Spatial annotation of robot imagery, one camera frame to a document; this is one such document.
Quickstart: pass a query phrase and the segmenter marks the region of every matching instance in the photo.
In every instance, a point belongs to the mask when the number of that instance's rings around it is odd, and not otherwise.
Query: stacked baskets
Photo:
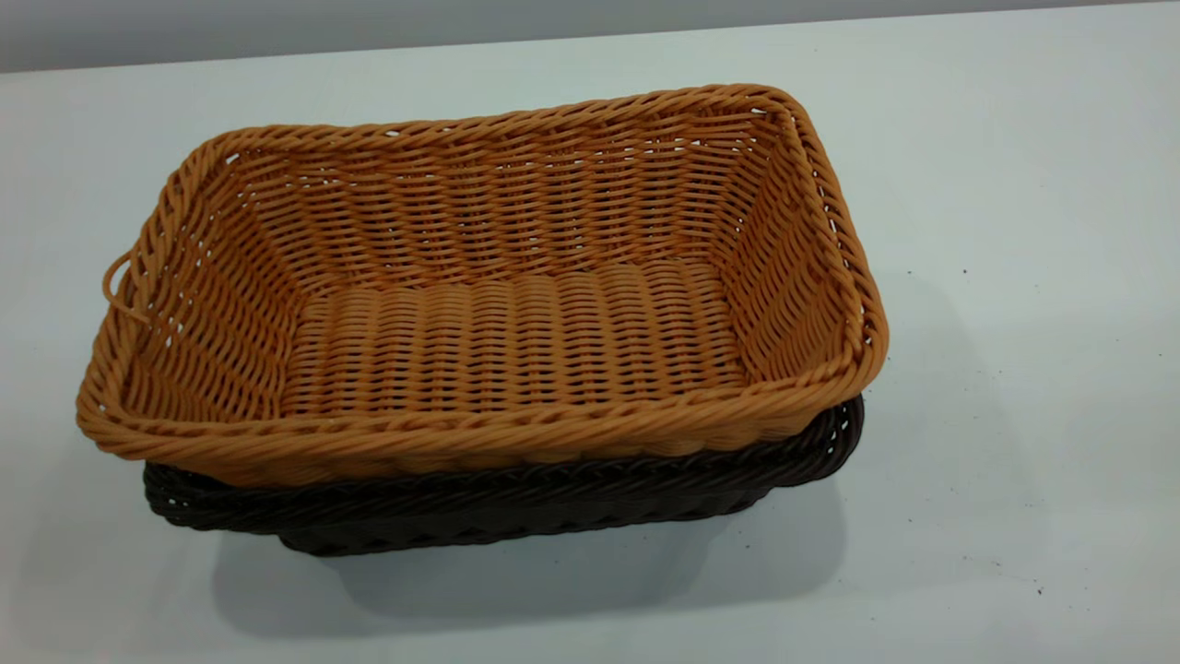
[[[753,85],[234,131],[106,283],[86,435],[173,524],[321,555],[741,509],[839,468],[887,344]]]

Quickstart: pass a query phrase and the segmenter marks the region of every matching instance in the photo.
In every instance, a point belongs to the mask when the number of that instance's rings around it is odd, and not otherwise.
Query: wicker basket
[[[106,283],[79,426],[238,487],[738,451],[887,343],[807,114],[754,85],[225,133]]]
[[[835,473],[860,439],[856,399],[801,434],[740,452],[582,461],[288,489],[242,489],[149,464],[148,501],[176,526],[278,535],[313,555],[490,544],[746,509]]]

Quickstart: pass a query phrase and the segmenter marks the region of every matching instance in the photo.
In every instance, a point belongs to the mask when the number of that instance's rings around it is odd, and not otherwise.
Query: gray wall
[[[1086,0],[0,0],[0,71],[514,41],[1087,4],[1100,2]]]

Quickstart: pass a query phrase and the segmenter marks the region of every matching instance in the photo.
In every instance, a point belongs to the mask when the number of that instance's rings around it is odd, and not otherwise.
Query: white tabletop
[[[1174,662],[1180,5],[0,75],[0,659]],[[223,130],[754,81],[892,327],[835,478],[733,518],[320,561],[152,515],[73,399],[103,269]]]

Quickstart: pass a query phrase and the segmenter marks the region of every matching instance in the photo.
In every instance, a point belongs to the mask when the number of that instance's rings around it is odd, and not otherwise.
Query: basket rim
[[[818,241],[817,249],[825,252],[830,277],[838,281],[841,288],[847,317],[844,349],[838,359],[789,379],[754,382],[743,388],[694,390],[661,400],[550,405],[494,413],[395,412],[228,423],[145,419],[124,410],[119,401],[123,377],[131,366],[133,340],[139,329],[132,303],[137,290],[132,272],[151,267],[145,258],[150,257],[149,224],[145,224],[131,251],[135,269],[124,274],[119,292],[113,296],[94,341],[94,354],[77,400],[78,426],[106,452],[129,460],[171,465],[197,459],[202,462],[242,464],[245,461],[243,458],[248,458],[249,464],[258,464],[326,458],[437,456],[458,452],[494,454],[520,449],[530,453],[585,452],[605,438],[617,439],[620,432],[625,432],[628,436],[654,433],[662,438],[690,436],[722,420],[753,421],[781,418],[784,414],[818,413],[854,397],[884,364],[889,346],[887,322],[864,250],[848,219],[838,179],[811,119],[793,97],[775,87],[709,85],[461,120],[417,120],[352,127],[270,125],[240,129],[212,138],[195,150],[170,177],[155,213],[175,210],[181,202],[190,198],[192,191],[186,186],[202,182],[218,162],[224,162],[227,155],[243,149],[244,136],[260,130],[266,133],[267,140],[286,149],[296,145],[301,150],[327,149],[329,145],[333,150],[407,147],[440,137],[451,140],[472,136],[486,138],[497,132],[503,136],[506,130],[499,125],[520,117],[537,119],[529,131],[552,130],[560,127],[562,123],[575,121],[566,119],[570,113],[592,110],[601,113],[596,119],[609,119],[616,113],[632,112],[637,105],[658,110],[661,105],[683,104],[686,97],[701,96],[717,104],[740,98],[749,105],[750,99],[756,99],[759,109],[781,114],[796,170],[815,182],[814,190],[805,191],[802,206],[815,228],[830,238]],[[257,136],[249,144],[257,145]],[[826,211],[830,205],[837,210],[834,215]],[[96,367],[98,350],[104,346],[116,359],[110,368]],[[603,426],[604,421],[610,425]],[[326,436],[336,443],[324,446]],[[347,449],[337,447],[343,440],[348,441]]]

